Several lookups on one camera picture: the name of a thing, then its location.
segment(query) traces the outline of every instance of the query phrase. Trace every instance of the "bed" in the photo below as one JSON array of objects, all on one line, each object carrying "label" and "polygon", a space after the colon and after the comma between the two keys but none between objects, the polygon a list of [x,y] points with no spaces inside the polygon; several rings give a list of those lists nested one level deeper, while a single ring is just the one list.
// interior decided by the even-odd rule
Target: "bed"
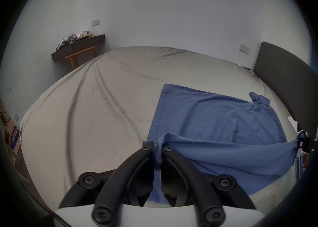
[{"label": "bed", "polygon": [[[271,101],[287,141],[297,137],[287,108],[250,69],[170,47],[118,48],[54,83],[21,120],[28,171],[52,210],[80,174],[116,169],[141,148],[165,83],[249,102],[251,91],[261,94]],[[266,214],[294,183],[295,165],[250,198]]]}]

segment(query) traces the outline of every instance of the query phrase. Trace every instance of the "blue towel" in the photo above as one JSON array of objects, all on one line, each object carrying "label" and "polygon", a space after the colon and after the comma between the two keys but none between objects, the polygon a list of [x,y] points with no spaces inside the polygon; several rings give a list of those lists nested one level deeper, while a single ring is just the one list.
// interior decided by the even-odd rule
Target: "blue towel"
[{"label": "blue towel", "polygon": [[[287,142],[270,101],[254,92],[253,102],[165,84],[147,141],[155,141],[155,169],[169,143],[200,171],[228,174],[253,194],[288,172],[298,139]],[[160,172],[150,200],[165,203]]]}]

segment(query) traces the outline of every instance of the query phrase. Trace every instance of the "wall switch plate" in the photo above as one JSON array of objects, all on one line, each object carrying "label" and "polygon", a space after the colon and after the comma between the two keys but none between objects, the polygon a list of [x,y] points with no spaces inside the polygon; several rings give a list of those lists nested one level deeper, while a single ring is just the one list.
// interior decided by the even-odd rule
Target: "wall switch plate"
[{"label": "wall switch plate", "polygon": [[247,53],[247,54],[249,54],[250,49],[251,49],[251,48],[245,46],[244,44],[241,44],[241,46],[239,47],[239,50],[240,50],[240,51],[243,51],[243,52],[245,52],[245,53]]},{"label": "wall switch plate", "polygon": [[97,24],[99,24],[99,19],[92,21],[92,25],[93,25],[93,26],[95,26],[95,25],[97,25]]},{"label": "wall switch plate", "polygon": [[19,118],[18,114],[15,113],[13,117],[16,121],[18,121],[18,118]]}]

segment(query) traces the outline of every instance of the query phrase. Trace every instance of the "bed frame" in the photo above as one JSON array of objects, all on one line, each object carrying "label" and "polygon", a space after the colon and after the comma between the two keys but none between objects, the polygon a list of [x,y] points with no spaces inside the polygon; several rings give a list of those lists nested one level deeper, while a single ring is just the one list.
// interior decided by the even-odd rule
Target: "bed frame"
[{"label": "bed frame", "polygon": [[318,126],[318,75],[294,54],[262,42],[254,73],[281,99],[298,130],[316,138]]}]

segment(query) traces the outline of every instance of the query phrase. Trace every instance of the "wooden bench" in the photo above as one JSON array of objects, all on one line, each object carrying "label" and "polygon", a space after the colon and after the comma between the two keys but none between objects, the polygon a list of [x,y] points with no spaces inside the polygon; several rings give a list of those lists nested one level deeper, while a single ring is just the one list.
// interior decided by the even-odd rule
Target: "wooden bench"
[{"label": "wooden bench", "polygon": [[87,51],[90,51],[90,50],[93,50],[94,58],[96,58],[97,57],[96,49],[95,49],[95,46],[92,46],[92,47],[89,47],[87,49],[78,51],[78,52],[76,52],[74,54],[68,55],[68,56],[65,57],[65,59],[68,59],[68,58],[70,59],[71,64],[72,64],[72,68],[73,68],[73,70],[75,70],[79,66],[79,64],[77,62],[77,55],[83,54],[83,53],[85,53]]}]

